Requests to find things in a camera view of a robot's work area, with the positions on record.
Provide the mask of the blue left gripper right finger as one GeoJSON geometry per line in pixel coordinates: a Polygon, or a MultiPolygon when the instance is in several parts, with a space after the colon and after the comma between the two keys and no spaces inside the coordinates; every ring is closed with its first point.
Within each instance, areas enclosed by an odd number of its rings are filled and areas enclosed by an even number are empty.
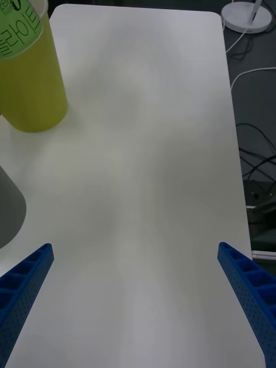
{"type": "Polygon", "coordinates": [[[217,259],[260,345],[266,367],[276,367],[275,276],[224,242],[218,246],[217,259]]]}

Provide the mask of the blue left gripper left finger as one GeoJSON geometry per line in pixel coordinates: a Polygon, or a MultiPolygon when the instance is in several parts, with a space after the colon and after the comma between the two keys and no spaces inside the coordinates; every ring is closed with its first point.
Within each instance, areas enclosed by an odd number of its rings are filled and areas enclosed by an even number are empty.
{"type": "Polygon", "coordinates": [[[1,276],[0,367],[6,366],[53,262],[52,245],[46,243],[1,276]]]}

